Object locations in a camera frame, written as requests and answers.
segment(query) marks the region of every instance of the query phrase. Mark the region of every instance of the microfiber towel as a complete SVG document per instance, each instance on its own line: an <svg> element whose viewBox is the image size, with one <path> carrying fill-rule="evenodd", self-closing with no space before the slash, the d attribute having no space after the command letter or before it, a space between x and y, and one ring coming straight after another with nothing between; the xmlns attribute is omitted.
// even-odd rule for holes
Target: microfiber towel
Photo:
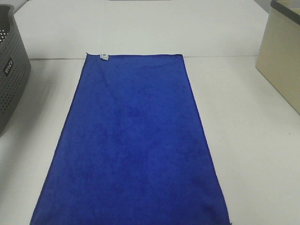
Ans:
<svg viewBox="0 0 300 225"><path fill-rule="evenodd" d="M87 55L31 225L229 225L182 55Z"/></svg>

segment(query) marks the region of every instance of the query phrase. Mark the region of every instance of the white table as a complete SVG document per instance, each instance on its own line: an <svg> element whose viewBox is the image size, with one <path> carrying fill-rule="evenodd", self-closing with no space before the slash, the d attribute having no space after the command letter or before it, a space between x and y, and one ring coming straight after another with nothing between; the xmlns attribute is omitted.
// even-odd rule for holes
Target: white table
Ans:
<svg viewBox="0 0 300 225"><path fill-rule="evenodd" d="M0 137L0 225L29 224L85 52L183 53L233 225L300 223L300 116L255 68L267 14L249 0L183 2L31 0L17 12L31 58L73 60L31 61Z"/></svg>

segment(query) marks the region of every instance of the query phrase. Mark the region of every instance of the perforated basket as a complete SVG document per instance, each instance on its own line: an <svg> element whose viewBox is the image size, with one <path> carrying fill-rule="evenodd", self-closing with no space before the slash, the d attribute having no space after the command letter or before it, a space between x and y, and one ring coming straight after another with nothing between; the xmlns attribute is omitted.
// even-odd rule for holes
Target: perforated basket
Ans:
<svg viewBox="0 0 300 225"><path fill-rule="evenodd" d="M13 9L0 4L0 134L22 96L31 70Z"/></svg>

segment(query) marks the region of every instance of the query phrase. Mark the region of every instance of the white tabletop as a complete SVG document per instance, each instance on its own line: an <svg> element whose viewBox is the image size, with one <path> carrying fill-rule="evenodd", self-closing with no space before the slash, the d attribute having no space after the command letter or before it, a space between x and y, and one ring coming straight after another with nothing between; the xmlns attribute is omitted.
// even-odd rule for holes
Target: white tabletop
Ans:
<svg viewBox="0 0 300 225"><path fill-rule="evenodd" d="M255 2L75 2L31 0L17 12L31 58L200 56L185 63L231 222L300 224L300 116L255 68L267 19ZM83 63L31 61L24 95L0 137L0 225L29 224Z"/></svg>

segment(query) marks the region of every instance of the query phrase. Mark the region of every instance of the beige box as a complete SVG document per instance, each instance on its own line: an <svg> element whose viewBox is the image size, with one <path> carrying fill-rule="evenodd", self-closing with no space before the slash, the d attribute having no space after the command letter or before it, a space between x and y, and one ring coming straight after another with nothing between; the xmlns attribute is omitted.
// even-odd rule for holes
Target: beige box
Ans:
<svg viewBox="0 0 300 225"><path fill-rule="evenodd" d="M256 68L300 114L300 0L272 0Z"/></svg>

